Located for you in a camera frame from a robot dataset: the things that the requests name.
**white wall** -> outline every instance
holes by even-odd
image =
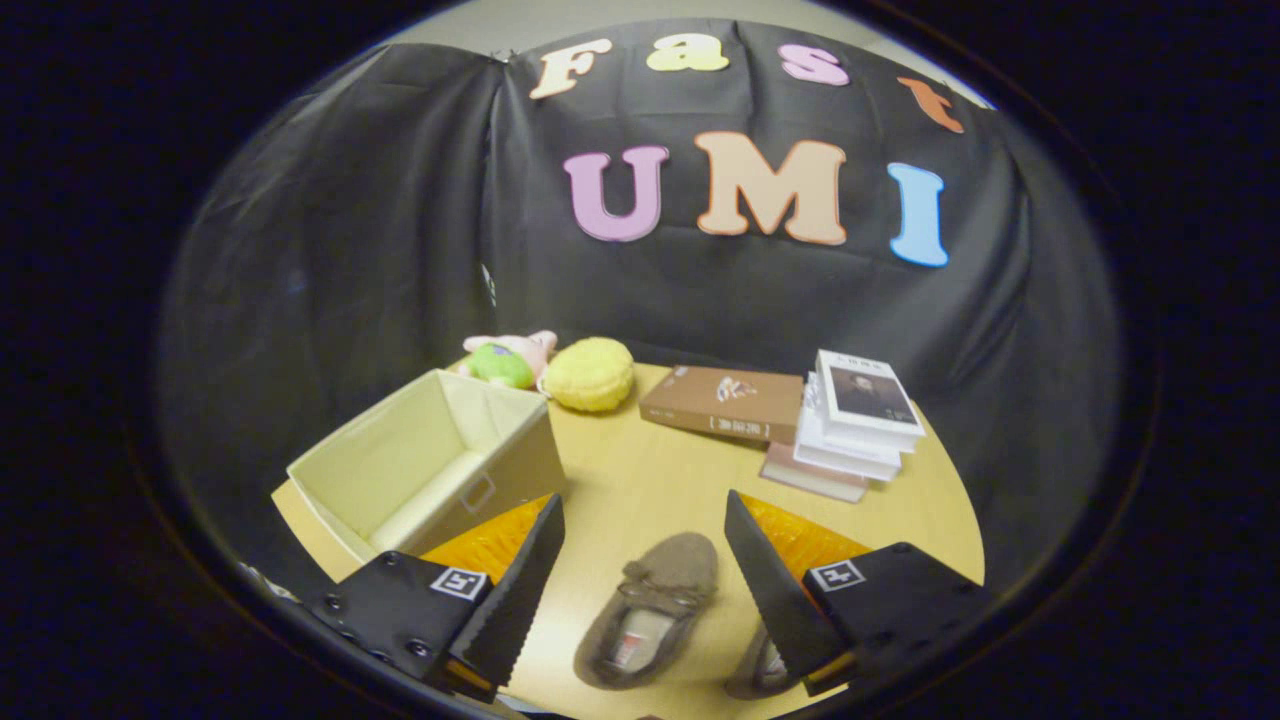
[[[803,29],[883,55],[991,108],[920,55],[849,15],[804,0],[471,0],[404,28],[387,42],[431,42],[485,55],[506,54],[595,28],[663,18],[731,18]]]

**foam letter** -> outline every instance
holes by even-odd
[[[938,193],[942,192],[942,178],[906,163],[890,163],[888,174],[902,191],[902,229],[888,242],[890,250],[916,265],[946,265],[950,258],[938,237]]]
[[[712,164],[710,205],[698,218],[709,234],[742,234],[746,218],[737,213],[739,192],[765,233],[777,229],[795,199],[787,234],[819,245],[845,242],[840,225],[838,174],[845,151],[835,145],[801,140],[791,147],[777,173],[751,138],[739,132],[704,132],[694,137]]]
[[[595,53],[609,50],[613,50],[613,42],[602,38],[543,55],[543,79],[529,92],[529,97],[541,100],[571,90],[577,81],[568,77],[570,70],[585,76],[595,63]]]
[[[721,55],[719,40],[698,32],[668,35],[653,44],[648,65],[655,70],[722,70],[728,58]]]
[[[782,63],[782,69],[796,79],[822,85],[849,85],[849,73],[840,69],[840,60],[820,47],[783,45],[778,47],[778,55],[786,60]]]
[[[924,110],[924,114],[928,115],[931,120],[951,132],[964,132],[964,126],[947,114],[946,109],[951,106],[950,100],[937,92],[933,92],[933,88],[923,81],[900,77],[897,78],[897,82],[911,88],[911,94],[915,95],[915,101],[920,105],[920,109]]]
[[[611,215],[604,209],[604,168],[609,156],[588,152],[564,160],[573,196],[573,218],[582,232],[605,242],[631,242],[658,227],[662,211],[662,183],[658,167],[671,154],[666,147],[648,145],[622,154],[622,161],[635,172],[636,204],[628,215]]]

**yellow pillow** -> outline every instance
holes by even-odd
[[[627,346],[607,337],[589,337],[556,354],[539,387],[564,407],[602,411],[621,405],[634,382]]]

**fabric storage box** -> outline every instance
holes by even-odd
[[[431,370],[294,460],[271,497],[340,582],[564,489],[543,396]]]

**plush toy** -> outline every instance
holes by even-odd
[[[589,337],[552,357],[538,389],[573,410],[613,410],[631,395],[632,365],[627,346],[607,337]]]
[[[536,332],[529,337],[504,334],[475,336],[462,342],[467,355],[458,373],[520,389],[538,384],[547,372],[547,355],[556,348],[556,333]]]

